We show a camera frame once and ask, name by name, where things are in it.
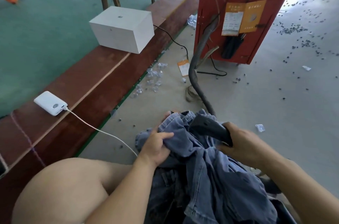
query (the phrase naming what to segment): thigh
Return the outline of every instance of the thigh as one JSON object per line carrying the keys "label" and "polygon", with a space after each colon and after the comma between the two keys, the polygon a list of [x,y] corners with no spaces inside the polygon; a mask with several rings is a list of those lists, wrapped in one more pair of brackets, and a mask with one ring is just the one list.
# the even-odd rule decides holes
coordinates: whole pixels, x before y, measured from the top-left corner
{"label": "thigh", "polygon": [[56,162],[26,185],[15,203],[12,224],[82,224],[130,168],[83,158]]}

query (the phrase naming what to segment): black handle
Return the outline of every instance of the black handle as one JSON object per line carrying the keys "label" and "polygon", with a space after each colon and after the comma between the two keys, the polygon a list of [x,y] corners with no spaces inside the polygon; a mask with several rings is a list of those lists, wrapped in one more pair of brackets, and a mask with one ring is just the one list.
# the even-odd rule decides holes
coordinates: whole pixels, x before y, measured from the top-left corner
{"label": "black handle", "polygon": [[189,125],[189,131],[196,131],[200,135],[208,135],[219,141],[233,146],[231,134],[227,128],[208,117],[198,114]]}

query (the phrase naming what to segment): white box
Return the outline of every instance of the white box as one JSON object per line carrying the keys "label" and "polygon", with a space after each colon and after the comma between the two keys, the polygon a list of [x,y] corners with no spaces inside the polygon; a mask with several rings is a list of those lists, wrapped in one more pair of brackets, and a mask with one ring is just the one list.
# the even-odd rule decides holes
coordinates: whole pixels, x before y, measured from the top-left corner
{"label": "white box", "polygon": [[151,12],[111,6],[90,21],[102,46],[141,53],[154,36]]}

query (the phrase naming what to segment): green floor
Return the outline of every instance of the green floor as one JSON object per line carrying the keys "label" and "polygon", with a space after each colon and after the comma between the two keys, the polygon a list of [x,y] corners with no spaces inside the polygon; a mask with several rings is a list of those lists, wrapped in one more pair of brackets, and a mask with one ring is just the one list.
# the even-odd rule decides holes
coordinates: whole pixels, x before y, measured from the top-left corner
{"label": "green floor", "polygon": [[[120,0],[145,9],[150,0]],[[98,45],[88,21],[100,0],[0,0],[0,117],[34,98]]]}

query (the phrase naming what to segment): black hose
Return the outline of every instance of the black hose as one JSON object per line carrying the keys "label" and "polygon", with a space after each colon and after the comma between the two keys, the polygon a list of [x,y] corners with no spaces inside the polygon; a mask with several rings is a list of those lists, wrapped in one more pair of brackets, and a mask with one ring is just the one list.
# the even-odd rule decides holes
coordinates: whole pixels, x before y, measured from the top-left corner
{"label": "black hose", "polygon": [[210,38],[210,35],[214,32],[218,25],[218,18],[215,18],[214,21],[205,29],[205,32],[202,34],[202,38],[200,39],[197,50],[193,54],[193,58],[191,63],[189,64],[189,81],[191,82],[192,87],[197,92],[198,96],[201,98],[202,102],[205,104],[207,111],[209,114],[216,116],[215,111],[212,107],[212,104],[207,100],[206,96],[202,92],[199,84],[198,77],[196,73],[196,66],[200,59],[200,55],[205,48],[207,41]]}

